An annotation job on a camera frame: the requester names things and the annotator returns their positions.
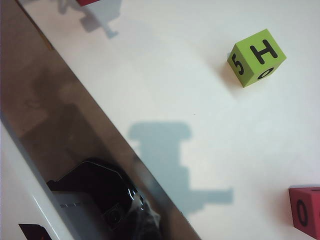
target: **white table surface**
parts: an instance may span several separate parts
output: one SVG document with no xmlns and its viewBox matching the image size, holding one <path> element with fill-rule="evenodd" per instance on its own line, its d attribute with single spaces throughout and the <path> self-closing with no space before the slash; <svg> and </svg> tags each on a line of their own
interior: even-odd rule
<svg viewBox="0 0 320 240">
<path fill-rule="evenodd" d="M 288 187 L 320 182 L 319 0 L 20 1 L 203 240 L 311 239 Z M 287 60 L 242 88 L 227 55 L 265 28 Z"/>
</svg>

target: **black letter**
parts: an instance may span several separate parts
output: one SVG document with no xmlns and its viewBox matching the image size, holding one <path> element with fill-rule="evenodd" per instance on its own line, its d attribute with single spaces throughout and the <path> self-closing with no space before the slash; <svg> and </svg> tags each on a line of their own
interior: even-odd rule
<svg viewBox="0 0 320 240">
<path fill-rule="evenodd" d="M 274 69 L 274 67 L 269 68 L 267 71 L 264 71 L 263 73 L 260 74 L 260 76 L 258 76 L 258 79 L 264 78 L 264 77 L 267 76 L 269 73 L 271 73 L 273 69 Z"/>
<path fill-rule="evenodd" d="M 265 64 L 265 60 L 262 58 L 263 54 L 270 53 L 272 55 L 272 57 L 274 57 L 275 59 L 278 57 L 278 55 L 266 39 L 262 40 L 262 42 L 265 45 L 265 49 L 258 51 L 255 48 L 255 46 L 252 46 L 252 45 L 250 46 L 250 49 L 253 52 L 253 54 L 255 55 L 255 57 L 259 60 L 259 63 Z"/>
<path fill-rule="evenodd" d="M 238 67 L 238 66 L 240 66 L 240 71 L 238 72 L 240 75 L 242 75 L 242 74 L 244 74 L 244 67 L 242 66 L 242 64 L 241 64 L 241 62 L 239 62 L 239 61 L 235 61 L 236 60 L 236 54 L 234 53 L 233 55 L 232 55 L 232 62 L 234 63 L 234 65 L 236 66 L 236 67 Z"/>
<path fill-rule="evenodd" d="M 304 220 L 301 217 L 300 206 L 303 208 Z M 296 211 L 298 213 L 299 222 L 302 226 L 306 227 L 308 225 L 308 212 L 305 203 L 302 200 L 298 200 L 296 203 Z"/>
</svg>

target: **green cube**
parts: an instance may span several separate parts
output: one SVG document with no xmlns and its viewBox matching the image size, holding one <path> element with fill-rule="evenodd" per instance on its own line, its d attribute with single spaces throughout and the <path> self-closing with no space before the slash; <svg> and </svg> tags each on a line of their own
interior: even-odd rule
<svg viewBox="0 0 320 240">
<path fill-rule="evenodd" d="M 271 75 L 286 59 L 268 29 L 237 42 L 228 58 L 243 87 Z"/>
</svg>

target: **number 5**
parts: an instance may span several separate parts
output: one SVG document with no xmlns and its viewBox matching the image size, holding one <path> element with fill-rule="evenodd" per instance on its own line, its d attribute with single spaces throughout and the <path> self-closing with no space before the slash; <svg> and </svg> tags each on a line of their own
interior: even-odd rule
<svg viewBox="0 0 320 240">
<path fill-rule="evenodd" d="M 236 67 L 238 67 L 238 66 L 240 66 L 240 71 L 238 72 L 240 75 L 243 75 L 244 74 L 244 67 L 242 66 L 242 64 L 241 64 L 241 62 L 239 62 L 239 61 L 236 61 L 236 54 L 234 53 L 233 55 L 232 55 L 232 62 L 234 63 L 234 65 L 236 66 Z"/>
</svg>

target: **red object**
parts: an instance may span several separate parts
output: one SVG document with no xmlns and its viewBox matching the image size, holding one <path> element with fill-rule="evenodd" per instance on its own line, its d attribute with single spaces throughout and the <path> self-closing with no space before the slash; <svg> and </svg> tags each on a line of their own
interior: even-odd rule
<svg viewBox="0 0 320 240">
<path fill-rule="evenodd" d="M 78 4 L 80 6 L 85 6 L 85 5 L 88 5 L 88 4 L 92 4 L 94 2 L 97 2 L 99 0 L 76 0 L 78 2 Z"/>
<path fill-rule="evenodd" d="M 320 187 L 289 188 L 293 226 L 320 240 Z"/>
</svg>

